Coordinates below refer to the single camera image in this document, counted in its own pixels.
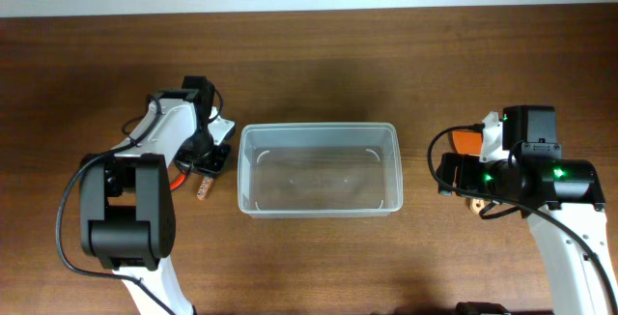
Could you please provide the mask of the orange scraper wooden handle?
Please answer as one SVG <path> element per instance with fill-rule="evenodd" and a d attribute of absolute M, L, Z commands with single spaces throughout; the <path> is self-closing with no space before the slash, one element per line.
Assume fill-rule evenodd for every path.
<path fill-rule="evenodd" d="M 479 156 L 482 149 L 481 133 L 469 130 L 454 130 L 450 132 L 450 140 L 454 151 L 462 155 Z M 482 199 L 469 199 L 469 209 L 478 215 L 486 207 Z"/>

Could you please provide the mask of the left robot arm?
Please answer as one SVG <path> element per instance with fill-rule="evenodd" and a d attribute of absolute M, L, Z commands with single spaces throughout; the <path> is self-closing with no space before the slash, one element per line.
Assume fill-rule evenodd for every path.
<path fill-rule="evenodd" d="M 101 276 L 125 283 L 142 314 L 193 314 L 174 271 L 176 215 L 168 168 L 214 179 L 223 170 L 234 122 L 203 76 L 147 98 L 139 124 L 105 156 L 79 171 L 80 240 Z"/>

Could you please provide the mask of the red handled pliers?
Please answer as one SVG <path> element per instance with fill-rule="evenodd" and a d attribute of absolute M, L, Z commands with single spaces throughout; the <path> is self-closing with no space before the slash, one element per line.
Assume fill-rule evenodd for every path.
<path fill-rule="evenodd" d="M 170 190 L 175 191 L 179 189 L 187 180 L 186 174 L 179 174 L 178 177 L 170 184 Z"/>

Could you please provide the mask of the orange socket bit rail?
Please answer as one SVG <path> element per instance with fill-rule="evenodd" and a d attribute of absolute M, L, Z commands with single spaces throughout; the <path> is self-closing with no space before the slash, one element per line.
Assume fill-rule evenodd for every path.
<path fill-rule="evenodd" d="M 204 177 L 196 194 L 196 197 L 198 200 L 203 201 L 205 200 L 208 195 L 209 192 L 211 190 L 212 184 L 214 182 L 214 179 L 211 177 Z"/>

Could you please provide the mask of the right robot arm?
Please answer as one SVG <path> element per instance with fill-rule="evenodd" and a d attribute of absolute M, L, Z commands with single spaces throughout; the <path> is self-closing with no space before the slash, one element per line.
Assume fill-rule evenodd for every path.
<path fill-rule="evenodd" d="M 553 313 L 616 313 L 602 186 L 590 161 L 563 158 L 554 107 L 509 106 L 465 130 L 481 135 L 480 151 L 445 153 L 428 165 L 439 193 L 484 201 L 484 220 L 514 213 L 526 220 Z"/>

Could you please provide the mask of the clear plastic container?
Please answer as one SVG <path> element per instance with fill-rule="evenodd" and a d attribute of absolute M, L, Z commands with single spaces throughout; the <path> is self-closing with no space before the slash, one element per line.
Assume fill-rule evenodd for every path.
<path fill-rule="evenodd" d="M 253 218 L 387 216 L 404 204 L 403 168 L 389 123 L 246 126 L 239 209 Z"/>

